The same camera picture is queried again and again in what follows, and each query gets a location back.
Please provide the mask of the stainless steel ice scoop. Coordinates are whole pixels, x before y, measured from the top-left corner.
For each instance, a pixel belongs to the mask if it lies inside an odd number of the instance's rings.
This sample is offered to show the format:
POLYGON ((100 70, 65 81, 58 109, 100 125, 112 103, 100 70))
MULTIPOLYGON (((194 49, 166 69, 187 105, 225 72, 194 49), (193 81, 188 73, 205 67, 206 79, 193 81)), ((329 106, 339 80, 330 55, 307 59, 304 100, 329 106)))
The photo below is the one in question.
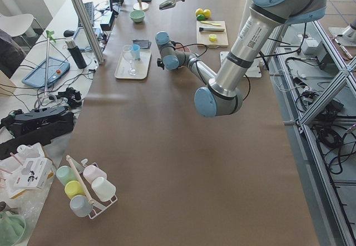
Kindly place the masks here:
POLYGON ((176 6, 177 2, 179 2, 179 1, 182 1, 182 0, 166 0, 159 5, 159 10, 173 8, 176 6))

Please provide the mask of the white cup in rack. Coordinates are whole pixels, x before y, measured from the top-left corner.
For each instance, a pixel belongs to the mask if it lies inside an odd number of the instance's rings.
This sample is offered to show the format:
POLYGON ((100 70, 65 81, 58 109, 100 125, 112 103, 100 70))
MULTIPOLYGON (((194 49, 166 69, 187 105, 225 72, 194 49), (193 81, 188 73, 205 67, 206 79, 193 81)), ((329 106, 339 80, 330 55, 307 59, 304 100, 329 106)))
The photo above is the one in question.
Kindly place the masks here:
POLYGON ((92 182, 91 188, 101 201, 109 201, 116 193, 116 187, 101 176, 92 182))

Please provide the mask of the pale green cup in rack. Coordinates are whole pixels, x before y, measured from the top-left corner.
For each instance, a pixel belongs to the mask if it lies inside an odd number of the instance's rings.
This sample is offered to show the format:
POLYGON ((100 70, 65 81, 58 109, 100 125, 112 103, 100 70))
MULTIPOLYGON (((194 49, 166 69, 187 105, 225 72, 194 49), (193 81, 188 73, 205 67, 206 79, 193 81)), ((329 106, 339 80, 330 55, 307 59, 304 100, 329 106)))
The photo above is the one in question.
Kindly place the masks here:
POLYGON ((56 171, 56 177, 63 186, 66 186, 70 181, 76 181, 77 178, 71 167, 64 165, 60 166, 56 171))

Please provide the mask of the yellow cup in rack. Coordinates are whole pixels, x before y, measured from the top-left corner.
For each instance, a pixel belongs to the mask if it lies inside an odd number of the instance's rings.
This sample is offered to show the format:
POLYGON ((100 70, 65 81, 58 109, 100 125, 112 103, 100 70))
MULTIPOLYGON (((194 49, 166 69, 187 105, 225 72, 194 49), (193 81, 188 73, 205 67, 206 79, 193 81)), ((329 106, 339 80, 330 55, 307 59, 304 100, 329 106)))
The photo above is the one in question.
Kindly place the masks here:
POLYGON ((65 185, 65 194, 67 195, 67 197, 69 199, 72 199, 73 197, 75 197, 77 195, 85 195, 80 182, 77 180, 69 181, 65 185))

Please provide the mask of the grey cup in rack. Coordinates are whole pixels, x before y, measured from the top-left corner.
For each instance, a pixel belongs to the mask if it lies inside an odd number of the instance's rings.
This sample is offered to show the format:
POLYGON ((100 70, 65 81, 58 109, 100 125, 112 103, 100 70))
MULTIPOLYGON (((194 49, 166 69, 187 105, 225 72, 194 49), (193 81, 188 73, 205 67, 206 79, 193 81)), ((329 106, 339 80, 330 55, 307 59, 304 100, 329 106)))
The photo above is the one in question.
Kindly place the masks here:
POLYGON ((83 195, 76 195, 70 201, 70 208, 78 217, 86 217, 90 214, 93 206, 83 195))

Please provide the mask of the pink bowl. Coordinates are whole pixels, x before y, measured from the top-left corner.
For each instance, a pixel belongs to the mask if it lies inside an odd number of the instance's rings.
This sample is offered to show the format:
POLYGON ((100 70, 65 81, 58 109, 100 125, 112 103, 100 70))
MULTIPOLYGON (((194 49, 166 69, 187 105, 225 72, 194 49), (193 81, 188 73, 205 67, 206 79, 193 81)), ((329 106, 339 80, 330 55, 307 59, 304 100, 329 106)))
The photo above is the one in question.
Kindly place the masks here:
POLYGON ((191 52, 188 50, 183 50, 181 49, 177 49, 175 51, 176 56, 178 58, 179 61, 179 65, 178 68, 183 68, 184 66, 186 66, 189 63, 190 57, 191 57, 191 52))

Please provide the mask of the green lime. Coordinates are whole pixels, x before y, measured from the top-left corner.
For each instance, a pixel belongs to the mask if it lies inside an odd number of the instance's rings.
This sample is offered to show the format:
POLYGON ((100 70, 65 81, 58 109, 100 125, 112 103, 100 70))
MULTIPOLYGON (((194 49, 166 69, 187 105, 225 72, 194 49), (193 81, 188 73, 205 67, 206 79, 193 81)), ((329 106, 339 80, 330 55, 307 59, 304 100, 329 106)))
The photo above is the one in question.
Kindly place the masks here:
POLYGON ((209 9, 203 10, 203 15, 205 18, 210 18, 211 17, 211 11, 209 9))

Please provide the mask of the steel muddler black tip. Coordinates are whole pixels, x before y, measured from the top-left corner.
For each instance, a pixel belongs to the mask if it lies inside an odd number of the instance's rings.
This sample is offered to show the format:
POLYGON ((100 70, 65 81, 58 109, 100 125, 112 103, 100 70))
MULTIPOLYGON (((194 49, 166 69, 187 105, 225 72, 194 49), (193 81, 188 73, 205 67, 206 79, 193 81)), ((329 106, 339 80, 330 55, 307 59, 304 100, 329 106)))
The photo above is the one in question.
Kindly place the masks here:
POLYGON ((199 27, 199 32, 224 32, 224 28, 199 27))

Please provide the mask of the yellow plastic knife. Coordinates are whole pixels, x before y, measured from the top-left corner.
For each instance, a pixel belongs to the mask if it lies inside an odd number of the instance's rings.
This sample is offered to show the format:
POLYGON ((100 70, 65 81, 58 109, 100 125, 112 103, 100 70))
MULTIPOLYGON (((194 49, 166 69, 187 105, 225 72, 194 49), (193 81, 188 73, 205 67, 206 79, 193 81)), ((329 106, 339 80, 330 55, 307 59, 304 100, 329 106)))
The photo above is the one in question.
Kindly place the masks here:
POLYGON ((208 25, 212 25, 212 26, 221 26, 220 23, 215 23, 215 22, 210 22, 210 21, 201 21, 200 23, 208 24, 208 25))

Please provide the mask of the bamboo cutting board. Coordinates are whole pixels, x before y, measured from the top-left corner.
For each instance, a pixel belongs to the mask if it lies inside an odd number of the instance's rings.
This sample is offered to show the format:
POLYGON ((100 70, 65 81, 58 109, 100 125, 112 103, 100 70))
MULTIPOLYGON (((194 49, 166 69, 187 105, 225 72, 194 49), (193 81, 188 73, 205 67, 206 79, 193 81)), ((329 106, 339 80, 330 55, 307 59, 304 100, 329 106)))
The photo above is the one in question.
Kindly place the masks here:
POLYGON ((208 47, 227 47, 229 45, 224 21, 197 21, 196 43, 208 47))

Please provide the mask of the mint green bowl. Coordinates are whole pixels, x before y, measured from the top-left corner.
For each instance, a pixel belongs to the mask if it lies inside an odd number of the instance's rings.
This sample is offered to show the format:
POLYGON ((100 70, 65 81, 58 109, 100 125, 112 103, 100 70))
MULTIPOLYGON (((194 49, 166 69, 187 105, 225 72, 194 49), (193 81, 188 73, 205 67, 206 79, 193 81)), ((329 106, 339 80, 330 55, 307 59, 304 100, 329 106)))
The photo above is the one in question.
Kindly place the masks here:
POLYGON ((144 21, 145 12, 142 10, 134 10, 130 12, 129 16, 134 23, 141 23, 144 21))

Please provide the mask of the half lemon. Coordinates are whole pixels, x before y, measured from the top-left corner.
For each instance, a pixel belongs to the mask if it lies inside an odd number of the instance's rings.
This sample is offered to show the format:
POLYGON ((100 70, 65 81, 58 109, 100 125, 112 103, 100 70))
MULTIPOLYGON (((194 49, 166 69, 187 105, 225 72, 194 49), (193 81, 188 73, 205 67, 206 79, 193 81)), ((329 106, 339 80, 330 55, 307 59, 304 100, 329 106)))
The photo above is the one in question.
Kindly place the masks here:
POLYGON ((216 41, 217 40, 217 36, 215 34, 209 34, 209 40, 210 41, 216 41))

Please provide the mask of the black keyboard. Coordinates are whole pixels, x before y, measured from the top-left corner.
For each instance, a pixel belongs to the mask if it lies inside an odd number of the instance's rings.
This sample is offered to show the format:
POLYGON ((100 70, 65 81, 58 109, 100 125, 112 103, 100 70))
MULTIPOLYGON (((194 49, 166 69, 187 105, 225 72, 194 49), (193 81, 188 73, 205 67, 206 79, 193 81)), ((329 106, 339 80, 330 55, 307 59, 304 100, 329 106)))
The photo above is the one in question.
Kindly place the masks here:
POLYGON ((95 21, 95 7, 93 2, 86 2, 83 4, 85 11, 88 15, 89 22, 91 26, 94 26, 94 21, 95 21))

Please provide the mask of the blue teach pendant tablet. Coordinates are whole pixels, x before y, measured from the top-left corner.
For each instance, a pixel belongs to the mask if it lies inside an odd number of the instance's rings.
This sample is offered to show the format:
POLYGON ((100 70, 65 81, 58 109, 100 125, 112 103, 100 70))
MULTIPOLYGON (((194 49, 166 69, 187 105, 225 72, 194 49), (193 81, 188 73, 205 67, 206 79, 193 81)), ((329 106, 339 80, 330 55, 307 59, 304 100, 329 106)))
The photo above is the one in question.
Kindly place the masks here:
MULTIPOLYGON (((48 86, 53 85, 70 69, 70 63, 54 57, 48 59, 48 86)), ((46 60, 42 61, 33 71, 22 79, 22 83, 37 88, 44 88, 46 77, 46 60)))

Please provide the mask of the white chair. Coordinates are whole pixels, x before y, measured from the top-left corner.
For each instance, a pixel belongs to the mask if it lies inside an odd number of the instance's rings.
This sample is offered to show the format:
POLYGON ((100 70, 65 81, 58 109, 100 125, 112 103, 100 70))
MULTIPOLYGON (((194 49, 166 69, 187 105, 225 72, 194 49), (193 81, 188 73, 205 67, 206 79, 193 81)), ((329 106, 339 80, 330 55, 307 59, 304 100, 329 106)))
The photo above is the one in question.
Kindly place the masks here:
POLYGON ((11 37, 20 37, 28 46, 28 48, 31 49, 32 47, 25 40, 23 35, 31 27, 33 21, 36 21, 36 23, 42 29, 42 32, 45 31, 45 29, 41 26, 37 19, 29 13, 19 14, 15 16, 5 16, 1 14, 1 30, 5 31, 11 37))

